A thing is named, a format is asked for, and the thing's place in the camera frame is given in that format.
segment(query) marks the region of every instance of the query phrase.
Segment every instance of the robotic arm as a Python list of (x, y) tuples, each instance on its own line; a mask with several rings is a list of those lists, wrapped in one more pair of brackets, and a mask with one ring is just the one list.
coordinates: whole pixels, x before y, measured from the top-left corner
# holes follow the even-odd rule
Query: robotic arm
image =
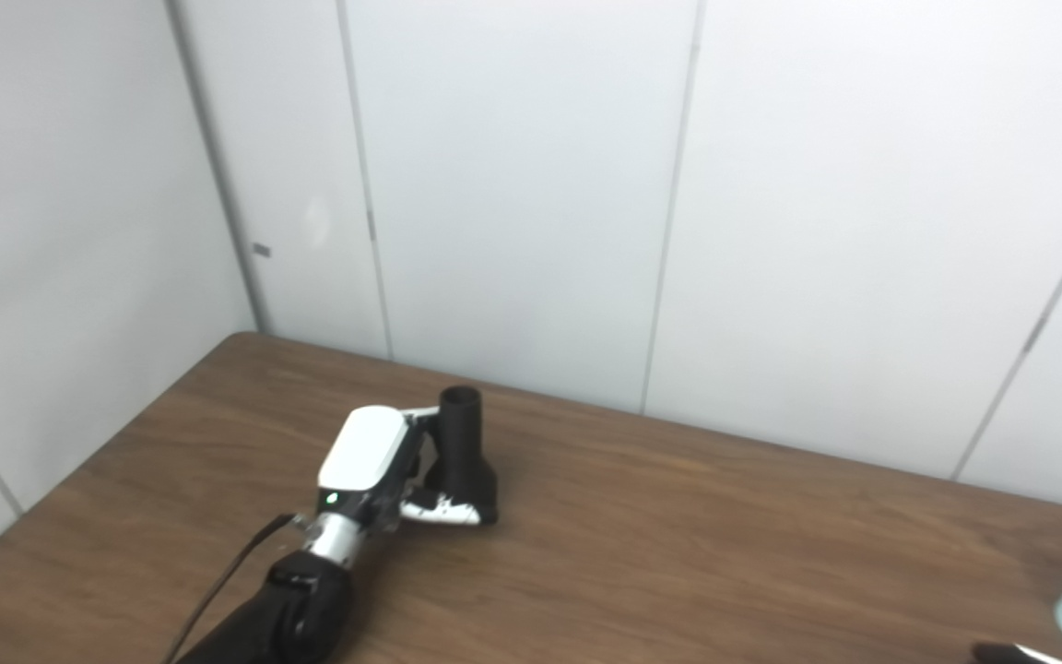
[[(426, 433), (436, 461), (417, 480)], [(395, 530), (400, 517), (494, 524), (497, 491), (481, 457), (476, 388), (447, 388), (438, 407), (352, 411), (319, 472), (316, 517), (304, 546), (274, 563), (260, 592), (178, 664), (320, 664), (349, 618), (350, 568), (369, 534)]]

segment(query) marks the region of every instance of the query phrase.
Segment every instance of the wooden table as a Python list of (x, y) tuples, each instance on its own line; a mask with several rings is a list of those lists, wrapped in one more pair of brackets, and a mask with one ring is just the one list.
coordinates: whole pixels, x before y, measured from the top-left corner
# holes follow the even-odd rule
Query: wooden table
[[(0, 664), (153, 664), (346, 413), (445, 374), (224, 341), (0, 539)], [(483, 387), (501, 522), (405, 524), (355, 571), (349, 663), (960, 664), (1062, 656), (1062, 507)], [(297, 546), (249, 559), (202, 634)]]

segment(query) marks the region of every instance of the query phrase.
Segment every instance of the black wire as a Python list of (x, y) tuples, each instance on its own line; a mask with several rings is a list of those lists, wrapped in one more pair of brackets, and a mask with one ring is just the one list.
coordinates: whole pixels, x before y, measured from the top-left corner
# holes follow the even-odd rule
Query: black wire
[(220, 589), (224, 588), (224, 583), (227, 583), (227, 579), (230, 579), (233, 574), (236, 572), (237, 567), (240, 567), (241, 563), (244, 563), (244, 559), (249, 558), (250, 554), (253, 554), (253, 549), (261, 545), (261, 542), (269, 539), (270, 534), (276, 533), (277, 530), (290, 525), (291, 521), (296, 518), (296, 514), (278, 514), (273, 521), (269, 522), (264, 528), (261, 528), (260, 532), (253, 534), (253, 539), (249, 540), (247, 545), (241, 548), (240, 554), (236, 555), (227, 567), (224, 569), (223, 575), (220, 575), (219, 579), (216, 579), (216, 583), (211, 583), (211, 588), (207, 589), (207, 593), (204, 593), (203, 599), (199, 601), (199, 606), (195, 606), (194, 611), (183, 624), (183, 629), (179, 630), (178, 635), (174, 637), (171, 643), (170, 650), (166, 652), (166, 657), (161, 661), (161, 664), (172, 664), (174, 662), (174, 656), (178, 654), (178, 648), (183, 647), (183, 642), (186, 641), (188, 634), (191, 633), (191, 627), (194, 627), (194, 623), (200, 620), (203, 612), (207, 610), (207, 606), (211, 603), (211, 600), (216, 598), (216, 594), (220, 593)]

